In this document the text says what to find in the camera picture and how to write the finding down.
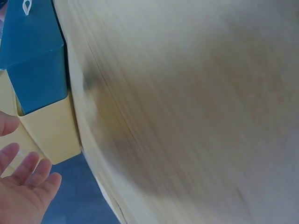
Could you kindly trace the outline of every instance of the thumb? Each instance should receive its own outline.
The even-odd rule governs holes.
[[[0,136],[14,132],[19,124],[20,120],[18,117],[0,111]]]

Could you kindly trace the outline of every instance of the wooden surface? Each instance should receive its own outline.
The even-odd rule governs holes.
[[[299,221],[299,3],[56,0],[85,156],[128,224]]]

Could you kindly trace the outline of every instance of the palm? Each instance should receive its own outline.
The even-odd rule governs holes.
[[[16,118],[0,112],[0,136],[13,132],[18,124]],[[0,151],[0,175],[18,151],[19,146],[16,143]],[[59,189],[61,176],[57,173],[49,176],[52,165],[48,159],[39,163],[38,161],[38,154],[30,153],[11,176],[0,178],[0,223],[41,223],[46,209]]]

